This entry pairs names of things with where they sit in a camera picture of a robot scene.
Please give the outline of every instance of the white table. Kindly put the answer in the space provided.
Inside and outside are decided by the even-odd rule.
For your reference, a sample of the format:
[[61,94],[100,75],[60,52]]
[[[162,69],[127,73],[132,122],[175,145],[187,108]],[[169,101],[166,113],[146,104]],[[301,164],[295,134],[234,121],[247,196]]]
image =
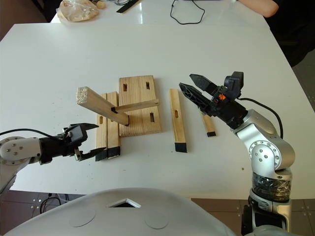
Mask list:
[[[99,15],[94,21],[111,24],[178,25],[169,15],[172,2],[173,0],[142,0],[124,14],[120,14],[116,11],[121,6],[106,1],[106,8],[99,10]],[[262,16],[240,2],[233,2],[232,0],[201,0],[195,2],[206,11],[200,23],[202,25],[268,27]],[[197,22],[201,15],[202,11],[191,1],[178,0],[175,2],[173,16],[180,22]],[[59,22],[60,20],[56,15],[52,23]]]
[[[245,73],[242,95],[269,105],[283,120],[284,138],[296,152],[292,198],[314,198],[315,114],[269,29],[238,26],[15,25],[0,43],[1,131],[29,127],[57,134],[70,123],[93,123],[96,114],[75,104],[77,87],[111,92],[119,77],[152,74],[163,132],[122,138],[121,156],[109,161],[57,157],[28,165],[12,189],[87,194],[137,186],[247,198],[252,171],[245,146],[218,118],[218,136],[207,138],[197,107],[183,96],[189,152],[175,152],[167,91],[179,82],[193,84],[190,73],[222,85],[235,70]],[[278,129],[271,113],[242,104]],[[82,147],[95,147],[95,131]]]

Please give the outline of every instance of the wooden stick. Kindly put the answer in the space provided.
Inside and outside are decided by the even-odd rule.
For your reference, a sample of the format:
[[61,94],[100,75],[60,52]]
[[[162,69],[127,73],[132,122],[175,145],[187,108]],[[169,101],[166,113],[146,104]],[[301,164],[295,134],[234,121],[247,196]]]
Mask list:
[[93,112],[96,112],[104,117],[114,120],[120,124],[128,125],[129,118],[125,113],[116,114],[111,108],[115,107],[110,102],[106,101],[89,87],[81,87],[77,90],[77,104],[85,107]]
[[213,126],[211,117],[208,115],[204,115],[202,112],[200,113],[201,113],[201,117],[206,128],[206,131],[207,131],[207,136],[208,137],[216,136],[217,134]]
[[175,150],[179,152],[187,152],[184,123],[178,90],[171,88],[169,90],[169,97],[171,103]]
[[[101,94],[101,97],[107,99],[107,94]],[[96,148],[107,148],[107,118],[99,114],[96,116],[96,123],[98,128],[96,130]],[[100,161],[107,158],[107,149],[97,154],[96,161]]]
[[130,112],[130,111],[140,110],[140,109],[144,109],[148,107],[156,107],[158,105],[159,105],[159,100],[154,99],[154,100],[145,101],[145,102],[137,102],[137,103],[132,103],[128,105],[118,106],[118,107],[115,107],[115,111],[117,113]]
[[[118,106],[118,94],[117,92],[111,92],[107,94],[107,101],[115,106]],[[113,120],[107,120],[107,156],[112,158],[120,155],[120,136],[119,136],[119,124]]]

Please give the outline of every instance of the wire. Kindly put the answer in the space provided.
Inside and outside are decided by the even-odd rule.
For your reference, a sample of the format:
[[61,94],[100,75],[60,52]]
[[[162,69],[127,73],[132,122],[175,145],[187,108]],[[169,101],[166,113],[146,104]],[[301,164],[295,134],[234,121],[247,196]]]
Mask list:
[[47,201],[48,201],[48,200],[51,200],[51,199],[57,199],[57,200],[59,201],[59,205],[61,206],[61,201],[60,201],[59,198],[57,198],[57,197],[49,197],[49,198],[47,198],[46,200],[44,200],[44,201],[41,203],[40,208],[39,208],[39,213],[40,213],[40,214],[42,214],[42,213],[44,213],[44,212],[46,211],[46,204],[47,204]]
[[59,193],[57,193],[57,195],[58,195],[59,199],[64,201],[65,203],[70,202],[70,200],[63,199],[62,197],[60,197]]
[[120,0],[106,0],[106,1],[111,1],[118,6],[123,6],[123,5],[126,5],[128,2],[130,2],[131,0],[125,0],[124,2],[120,2]]
[[31,132],[35,132],[35,133],[44,135],[44,136],[49,137],[51,139],[55,139],[55,140],[60,141],[60,139],[58,139],[58,138],[56,138],[56,137],[54,137],[52,135],[46,134],[44,132],[41,132],[41,131],[38,131],[38,130],[35,130],[35,129],[26,129],[26,128],[23,128],[23,129],[11,129],[11,130],[8,130],[8,131],[0,133],[0,136],[4,135],[4,134],[12,133],[12,132],[17,132],[17,131],[31,131]]
[[202,16],[201,16],[201,18],[200,18],[200,21],[198,21],[198,22],[182,23],[182,22],[180,22],[179,20],[177,20],[174,16],[172,16],[172,12],[173,12],[173,8],[174,8],[174,3],[175,3],[175,1],[177,1],[177,0],[174,0],[174,1],[173,1],[172,6],[171,6],[171,12],[170,12],[169,15],[170,15],[171,18],[173,18],[175,21],[177,21],[178,24],[181,24],[181,25],[196,25],[196,24],[199,24],[199,23],[202,21],[203,15],[205,14],[206,10],[203,9],[203,8],[201,8],[200,6],[198,6],[198,5],[194,2],[194,0],[191,0],[192,3],[195,4],[196,7],[198,7],[200,10],[203,11]]
[[238,100],[250,101],[250,102],[256,103],[257,105],[259,105],[259,106],[261,106],[261,107],[271,111],[276,116],[276,118],[278,120],[278,123],[279,123],[279,126],[280,126],[280,138],[282,138],[282,139],[284,138],[284,128],[282,126],[282,122],[281,122],[280,116],[274,110],[272,110],[270,107],[267,107],[266,105],[264,105],[264,104],[262,104],[260,102],[257,102],[256,100],[251,99],[251,98],[244,97],[244,98],[238,98]]

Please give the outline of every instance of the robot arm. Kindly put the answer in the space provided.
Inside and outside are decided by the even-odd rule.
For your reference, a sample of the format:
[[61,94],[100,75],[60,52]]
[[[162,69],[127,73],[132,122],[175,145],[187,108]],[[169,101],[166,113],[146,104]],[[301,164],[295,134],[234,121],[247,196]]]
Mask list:
[[243,73],[227,76],[224,86],[216,86],[200,75],[190,75],[197,87],[209,93],[204,97],[193,86],[180,83],[189,100],[209,116],[223,120],[245,144],[252,161],[252,189],[243,214],[243,235],[261,225],[275,225],[290,232],[290,189],[295,154],[276,132],[272,123],[254,110],[247,111],[235,101],[241,95]]
[[0,194],[9,189],[16,174],[28,164],[50,163],[56,156],[75,155],[77,161],[95,156],[104,150],[97,148],[83,154],[79,146],[88,138],[87,130],[98,127],[94,124],[72,124],[57,136],[23,138],[13,136],[0,141]]

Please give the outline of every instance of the wooden plank with slot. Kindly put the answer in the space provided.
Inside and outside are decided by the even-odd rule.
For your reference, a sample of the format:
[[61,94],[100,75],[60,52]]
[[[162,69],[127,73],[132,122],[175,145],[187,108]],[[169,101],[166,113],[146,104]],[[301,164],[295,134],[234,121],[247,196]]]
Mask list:
[[[107,101],[118,106],[118,94],[117,92],[111,92],[107,94]],[[107,156],[112,158],[120,155],[120,136],[119,136],[119,124],[113,120],[107,119]]]
[[171,103],[175,150],[178,152],[187,152],[184,123],[178,90],[171,88],[169,90],[169,97]]
[[114,113],[111,108],[115,107],[110,102],[106,101],[89,87],[81,87],[77,90],[77,104],[85,107],[93,112],[96,112],[104,117],[114,120],[120,124],[128,125],[129,118],[126,113]]
[[[107,99],[107,94],[100,95],[102,98]],[[96,123],[98,128],[96,129],[96,148],[107,148],[107,118],[99,114],[96,115]],[[97,154],[96,161],[100,161],[107,158],[107,149]]]
[[203,124],[205,125],[206,131],[207,131],[207,136],[208,137],[216,136],[217,134],[213,126],[211,117],[208,115],[204,115],[202,112],[200,112],[200,114],[202,117]]
[[[119,79],[119,106],[156,99],[152,75],[125,77]],[[121,137],[160,133],[161,123],[158,107],[126,112],[129,125],[119,126]]]
[[115,107],[115,112],[117,113],[122,113],[122,112],[130,112],[130,111],[135,111],[135,110],[140,110],[148,107],[156,107],[159,105],[159,100],[154,99],[150,101],[145,101],[145,102],[137,102],[129,105],[122,105]]

